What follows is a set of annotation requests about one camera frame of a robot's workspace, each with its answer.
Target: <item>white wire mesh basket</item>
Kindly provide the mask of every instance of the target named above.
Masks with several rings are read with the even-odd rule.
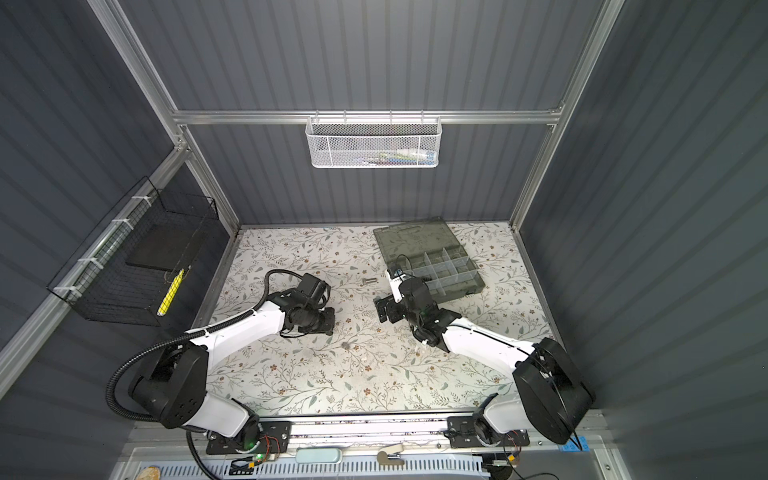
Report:
[[[434,168],[440,119],[414,123],[306,122],[312,165],[318,168]]]

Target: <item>black wire mesh basket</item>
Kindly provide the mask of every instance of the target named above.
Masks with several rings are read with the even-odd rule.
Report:
[[[48,290],[88,320],[160,326],[218,221],[212,198],[153,189]]]

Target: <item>cable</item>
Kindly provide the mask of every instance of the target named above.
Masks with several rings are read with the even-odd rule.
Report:
[[[267,446],[267,448],[269,448],[269,446],[270,446],[270,440],[269,439],[272,439],[272,440],[275,441],[275,445],[277,445],[277,453],[275,454],[275,460],[279,459],[280,458],[280,442],[278,442],[275,437],[268,437],[266,435],[264,437],[266,438],[266,446]]]
[[[250,475],[250,470],[253,469],[250,466],[251,463],[255,463],[252,457],[235,458],[230,463],[229,475]]]
[[[413,274],[413,265],[411,264],[411,259],[409,259],[409,258],[408,258],[408,256],[407,256],[407,255],[405,255],[404,253],[401,253],[401,254],[399,254],[397,257],[395,257],[395,266],[399,266],[399,265],[397,264],[397,260],[398,260],[400,257],[403,257],[403,258],[405,258],[406,260],[408,260],[408,270],[411,270],[411,273],[406,273],[406,272],[403,272],[403,271],[402,271],[402,268],[401,268],[401,269],[400,269],[400,271],[402,272],[402,274],[403,274],[403,275],[408,275],[408,276],[410,276],[411,278],[417,278],[417,277],[416,277],[416,275],[414,275],[414,274]]]
[[[210,480],[222,480],[221,478],[217,477],[216,474],[214,474],[211,470],[209,470],[208,467],[203,463],[203,460],[200,458],[200,454],[197,453],[197,449],[194,448],[194,443],[192,442],[192,432],[189,430],[187,430],[187,446],[190,448],[192,459],[194,459],[194,462],[198,467],[200,467],[200,470],[205,476],[210,478]]]
[[[270,457],[270,440],[266,435],[264,436],[264,439],[266,440],[266,453],[264,454],[264,461],[266,462]]]
[[[527,477],[524,477],[524,476],[520,475],[520,473],[518,473],[518,470],[516,468],[513,468],[512,471],[518,477],[520,477],[521,480],[529,480],[530,478],[541,477],[543,475],[550,475],[551,477],[555,477],[557,480],[560,480],[560,478],[557,475],[555,475],[554,473],[550,473],[550,472],[542,472],[542,473],[537,473],[537,474],[534,474],[534,475],[529,475]]]
[[[251,308],[249,308],[248,310],[242,313],[239,313],[237,316],[229,320],[224,320],[221,323],[216,323],[212,326],[209,326],[205,330],[198,330],[192,333],[185,333],[184,335],[179,336],[175,339],[170,339],[164,342],[156,343],[155,345],[137,353],[136,355],[131,357],[126,363],[121,365],[117,370],[115,370],[115,372],[112,374],[112,377],[110,377],[109,381],[107,381],[107,387],[104,391],[104,397],[107,400],[107,405],[109,406],[110,410],[112,410],[112,412],[117,413],[119,416],[129,420],[138,420],[141,422],[157,422],[157,420],[152,415],[149,415],[147,413],[134,412],[120,405],[118,399],[115,397],[115,394],[114,394],[115,389],[118,386],[118,382],[120,381],[120,378],[135,363],[137,363],[139,360],[149,355],[150,353],[154,352],[155,350],[163,349],[169,345],[178,345],[178,344],[187,342],[189,340],[196,339],[198,337],[206,335],[206,330],[209,333],[217,332],[221,329],[227,328],[228,326],[234,325],[235,323],[241,321],[242,319],[246,319],[249,316],[253,315],[259,308],[261,308],[264,302],[266,302],[266,298],[270,292],[270,276],[275,273],[285,273],[286,275],[293,275],[297,278],[301,278],[301,276],[298,273],[292,272],[290,270],[283,270],[283,269],[270,270],[266,273],[266,275],[264,275],[264,292],[262,293],[261,298],[256,303],[256,305],[252,306]]]
[[[507,438],[510,439],[513,444],[515,444],[515,452],[514,454],[512,454],[512,458],[517,458],[520,455],[520,453],[523,451],[523,448],[518,447],[517,442],[515,441],[515,439],[511,437],[511,435],[507,434]],[[504,445],[504,440],[502,440],[502,449],[504,450],[504,455],[507,455],[507,446]]]
[[[291,336],[285,335],[285,333],[289,333],[289,332],[290,332],[290,330],[288,330],[287,332],[283,331],[283,330],[280,330],[279,331],[280,338],[284,338],[284,339],[298,339],[298,338],[301,338],[303,336],[306,336],[306,335],[310,334],[309,332],[307,332],[307,333],[301,333],[299,335],[291,335]]]

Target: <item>light blue object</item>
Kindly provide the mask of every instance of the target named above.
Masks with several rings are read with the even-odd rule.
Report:
[[[339,449],[299,449],[296,452],[296,463],[340,463]]]
[[[585,439],[582,436],[579,436],[578,439],[581,442],[581,447],[584,450],[579,450],[578,447],[571,440],[568,440],[568,443],[566,443],[565,445],[560,445],[560,451],[561,452],[589,452],[589,445],[587,445],[587,439]]]

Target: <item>red wire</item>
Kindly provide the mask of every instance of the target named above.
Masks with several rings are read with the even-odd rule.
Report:
[[[518,456],[518,455],[520,455],[520,452],[522,452],[522,450],[523,450],[523,449],[521,449],[520,447],[518,447],[518,444],[517,444],[517,442],[515,442],[515,439],[513,439],[513,438],[511,437],[511,435],[507,434],[507,438],[508,438],[508,439],[510,439],[510,440],[512,440],[512,443],[514,443],[514,444],[515,444],[515,448],[517,449],[517,454],[516,454],[515,456]]]
[[[270,457],[270,441],[266,441],[266,454],[264,454],[264,460],[262,463],[266,462],[266,460]]]
[[[266,435],[265,437],[267,438],[267,441],[266,441],[267,445],[270,444],[269,439],[272,439],[275,441],[275,445],[277,445],[277,457],[275,458],[275,460],[277,460],[280,457],[280,442],[278,442],[275,437],[267,437]]]

